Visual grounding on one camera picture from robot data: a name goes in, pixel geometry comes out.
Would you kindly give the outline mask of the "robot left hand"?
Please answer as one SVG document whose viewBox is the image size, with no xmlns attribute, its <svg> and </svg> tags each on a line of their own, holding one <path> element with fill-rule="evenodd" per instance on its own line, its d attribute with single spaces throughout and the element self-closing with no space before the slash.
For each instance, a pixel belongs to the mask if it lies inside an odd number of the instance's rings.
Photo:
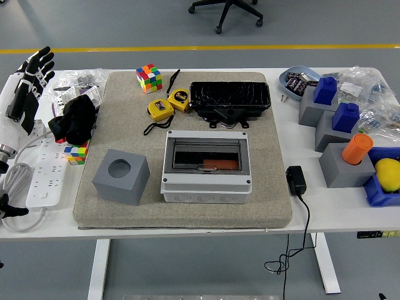
<svg viewBox="0 0 400 300">
<path fill-rule="evenodd" d="M 9 76 L 1 91 L 1 144 L 17 150 L 31 134 L 39 99 L 54 77 L 54 53 L 49 46 L 32 54 Z"/>
</svg>

